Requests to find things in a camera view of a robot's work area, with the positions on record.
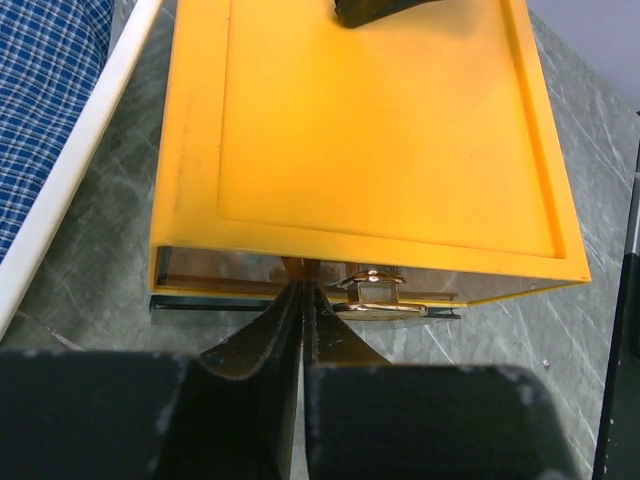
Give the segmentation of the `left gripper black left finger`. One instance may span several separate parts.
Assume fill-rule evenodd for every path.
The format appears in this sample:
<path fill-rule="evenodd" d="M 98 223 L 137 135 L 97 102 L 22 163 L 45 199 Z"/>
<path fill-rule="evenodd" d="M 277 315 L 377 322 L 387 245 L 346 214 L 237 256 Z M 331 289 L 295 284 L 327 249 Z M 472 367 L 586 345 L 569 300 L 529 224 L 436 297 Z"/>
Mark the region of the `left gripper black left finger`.
<path fill-rule="evenodd" d="M 303 287 L 200 355 L 3 351 L 5 479 L 286 479 Z"/>

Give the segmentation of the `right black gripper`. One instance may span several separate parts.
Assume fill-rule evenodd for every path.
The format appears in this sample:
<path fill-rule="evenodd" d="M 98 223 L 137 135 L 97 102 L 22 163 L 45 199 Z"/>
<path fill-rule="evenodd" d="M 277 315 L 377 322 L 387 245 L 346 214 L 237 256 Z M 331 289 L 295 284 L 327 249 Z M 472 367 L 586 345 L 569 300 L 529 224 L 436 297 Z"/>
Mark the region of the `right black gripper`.
<path fill-rule="evenodd" d="M 335 0 L 333 12 L 337 25 L 355 29 L 435 2 L 438 0 Z"/>

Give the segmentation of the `clear plastic drawer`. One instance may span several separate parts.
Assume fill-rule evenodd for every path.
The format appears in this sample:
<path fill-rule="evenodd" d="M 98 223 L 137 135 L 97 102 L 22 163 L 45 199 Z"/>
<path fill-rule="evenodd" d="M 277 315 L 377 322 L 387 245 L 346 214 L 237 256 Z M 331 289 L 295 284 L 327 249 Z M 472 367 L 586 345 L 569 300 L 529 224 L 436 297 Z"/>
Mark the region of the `clear plastic drawer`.
<path fill-rule="evenodd" d="M 455 318 L 455 309 L 570 286 L 553 280 L 408 266 L 161 247 L 152 270 L 155 321 L 178 310 L 266 309 L 292 280 L 319 284 L 343 320 Z"/>

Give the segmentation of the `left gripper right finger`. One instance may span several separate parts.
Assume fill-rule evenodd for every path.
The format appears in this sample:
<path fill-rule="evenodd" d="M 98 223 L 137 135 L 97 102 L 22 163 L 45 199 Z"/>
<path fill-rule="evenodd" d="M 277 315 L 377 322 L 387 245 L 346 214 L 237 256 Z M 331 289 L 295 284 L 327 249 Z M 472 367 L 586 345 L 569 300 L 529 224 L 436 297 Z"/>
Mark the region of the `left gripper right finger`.
<path fill-rule="evenodd" d="M 393 364 L 302 296 L 313 479 L 575 479 L 550 393 L 514 365 Z"/>

